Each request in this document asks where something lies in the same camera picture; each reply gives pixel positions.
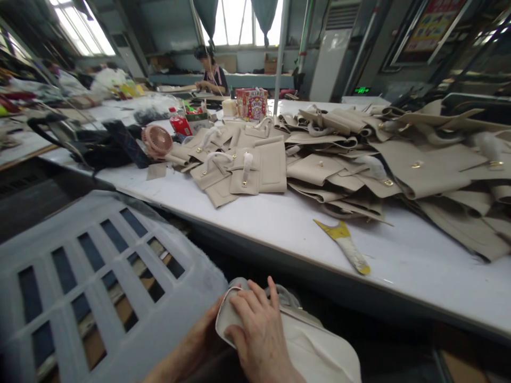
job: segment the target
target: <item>pink portable fan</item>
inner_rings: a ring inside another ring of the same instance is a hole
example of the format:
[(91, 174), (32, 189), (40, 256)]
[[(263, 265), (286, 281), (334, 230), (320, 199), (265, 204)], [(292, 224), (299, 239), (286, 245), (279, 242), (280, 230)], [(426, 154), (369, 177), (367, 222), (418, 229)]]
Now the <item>pink portable fan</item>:
[(142, 131), (142, 141), (147, 154), (156, 161), (164, 161), (165, 155), (172, 149), (172, 137), (158, 125), (149, 125)]

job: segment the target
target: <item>scraper tool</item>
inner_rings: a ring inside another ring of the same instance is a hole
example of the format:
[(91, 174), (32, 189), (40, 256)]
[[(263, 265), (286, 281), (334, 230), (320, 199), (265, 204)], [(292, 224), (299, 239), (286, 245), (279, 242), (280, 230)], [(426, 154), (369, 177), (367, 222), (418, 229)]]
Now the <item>scraper tool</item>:
[(348, 258), (348, 261), (355, 267), (355, 269), (363, 275), (368, 275), (371, 272), (369, 264), (364, 259), (364, 256), (357, 250), (353, 240), (351, 239), (350, 231), (343, 221), (339, 221), (337, 226), (327, 226), (319, 221), (314, 220), (321, 227), (330, 238), (332, 238), (342, 252)]

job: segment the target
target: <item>air conditioner unit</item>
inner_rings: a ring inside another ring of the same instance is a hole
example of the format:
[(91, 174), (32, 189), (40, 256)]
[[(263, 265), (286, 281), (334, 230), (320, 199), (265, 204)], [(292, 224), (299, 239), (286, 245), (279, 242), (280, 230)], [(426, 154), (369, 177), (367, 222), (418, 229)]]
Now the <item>air conditioner unit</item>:
[(330, 3), (316, 71), (310, 88), (311, 101), (330, 101), (348, 50), (353, 26), (357, 21), (360, 3), (360, 0), (341, 0)]
[(137, 57), (133, 53), (133, 49), (130, 46), (129, 40), (125, 34), (112, 34), (113, 42), (117, 47), (117, 51), (123, 58), (126, 66), (128, 67), (131, 76), (134, 78), (146, 77), (144, 70), (137, 61)]

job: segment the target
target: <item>framed picture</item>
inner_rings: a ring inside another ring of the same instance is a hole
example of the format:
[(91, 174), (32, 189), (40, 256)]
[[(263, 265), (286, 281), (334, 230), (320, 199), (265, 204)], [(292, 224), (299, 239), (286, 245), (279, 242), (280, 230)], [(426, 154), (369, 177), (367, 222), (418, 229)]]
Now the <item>framed picture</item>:
[(431, 64), (472, 0), (423, 0), (391, 65)]

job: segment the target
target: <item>fan grille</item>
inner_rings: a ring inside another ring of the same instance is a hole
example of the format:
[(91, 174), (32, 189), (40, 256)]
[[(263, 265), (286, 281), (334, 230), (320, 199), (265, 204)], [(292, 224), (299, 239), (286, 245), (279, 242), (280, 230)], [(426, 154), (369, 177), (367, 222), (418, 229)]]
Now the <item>fan grille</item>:
[(145, 128), (145, 138), (151, 148), (162, 154), (167, 154), (172, 148), (172, 137), (158, 125), (151, 125)]

